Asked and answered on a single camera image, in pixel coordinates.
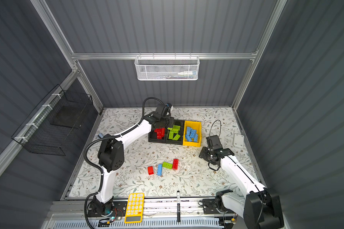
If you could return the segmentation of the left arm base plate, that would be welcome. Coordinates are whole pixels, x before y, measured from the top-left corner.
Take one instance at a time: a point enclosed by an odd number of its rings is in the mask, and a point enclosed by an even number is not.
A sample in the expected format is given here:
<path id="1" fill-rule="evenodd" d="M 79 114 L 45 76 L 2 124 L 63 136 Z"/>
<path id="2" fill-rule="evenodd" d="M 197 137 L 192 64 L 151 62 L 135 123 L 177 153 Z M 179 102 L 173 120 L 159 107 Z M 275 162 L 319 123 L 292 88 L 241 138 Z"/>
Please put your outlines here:
<path id="1" fill-rule="evenodd" d="M 114 201 L 102 204 L 97 200 L 92 200 L 87 205 L 88 217 L 123 217 L 125 215 L 127 201 Z"/>

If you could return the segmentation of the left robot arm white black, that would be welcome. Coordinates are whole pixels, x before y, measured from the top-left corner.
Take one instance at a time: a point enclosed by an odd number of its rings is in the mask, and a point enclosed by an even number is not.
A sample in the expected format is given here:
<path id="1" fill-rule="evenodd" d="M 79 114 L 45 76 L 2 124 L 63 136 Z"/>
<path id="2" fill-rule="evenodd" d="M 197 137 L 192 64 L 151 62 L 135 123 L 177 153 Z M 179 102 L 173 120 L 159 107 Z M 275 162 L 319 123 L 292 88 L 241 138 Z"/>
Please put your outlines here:
<path id="1" fill-rule="evenodd" d="M 140 137 L 149 134 L 155 129 L 172 127 L 174 118 L 172 117 L 173 105 L 164 103 L 155 97 L 148 97 L 142 104 L 142 116 L 138 123 L 116 135 L 104 135 L 104 137 L 91 142 L 84 150 L 83 157 L 92 167 L 100 171 L 99 188 L 95 193 L 91 193 L 86 198 L 85 212 L 88 212 L 88 200 L 92 210 L 99 216 L 108 216 L 114 209 L 113 186 L 117 171 L 125 161 L 124 150 Z M 88 158 L 88 151 L 96 144 L 100 143 L 95 164 Z"/>

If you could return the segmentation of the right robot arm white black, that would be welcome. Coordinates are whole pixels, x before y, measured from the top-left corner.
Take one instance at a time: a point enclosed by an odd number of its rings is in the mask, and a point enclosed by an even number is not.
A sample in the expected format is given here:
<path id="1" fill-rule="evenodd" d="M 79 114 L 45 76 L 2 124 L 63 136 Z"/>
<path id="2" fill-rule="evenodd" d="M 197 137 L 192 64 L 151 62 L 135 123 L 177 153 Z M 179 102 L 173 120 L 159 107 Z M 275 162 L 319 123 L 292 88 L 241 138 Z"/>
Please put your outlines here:
<path id="1" fill-rule="evenodd" d="M 229 149 L 212 150 L 203 147 L 200 158 L 209 165 L 218 166 L 233 178 L 243 196 L 236 196 L 227 189 L 216 193 L 215 203 L 205 208 L 205 212 L 216 210 L 221 213 L 232 211 L 244 219 L 248 229 L 280 229 L 284 219 L 280 197 L 250 175 Z"/>

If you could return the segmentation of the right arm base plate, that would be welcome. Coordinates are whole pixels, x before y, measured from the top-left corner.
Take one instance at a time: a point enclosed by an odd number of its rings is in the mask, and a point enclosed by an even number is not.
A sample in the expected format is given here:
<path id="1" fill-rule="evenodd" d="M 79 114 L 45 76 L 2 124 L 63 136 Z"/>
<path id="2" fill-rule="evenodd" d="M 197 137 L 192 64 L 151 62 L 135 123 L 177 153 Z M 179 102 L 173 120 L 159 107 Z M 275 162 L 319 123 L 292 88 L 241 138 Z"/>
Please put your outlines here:
<path id="1" fill-rule="evenodd" d="M 203 208 L 204 214 L 235 214 L 234 211 L 225 208 L 221 201 L 212 199 L 212 198 L 205 198 L 199 202 L 199 205 Z"/>

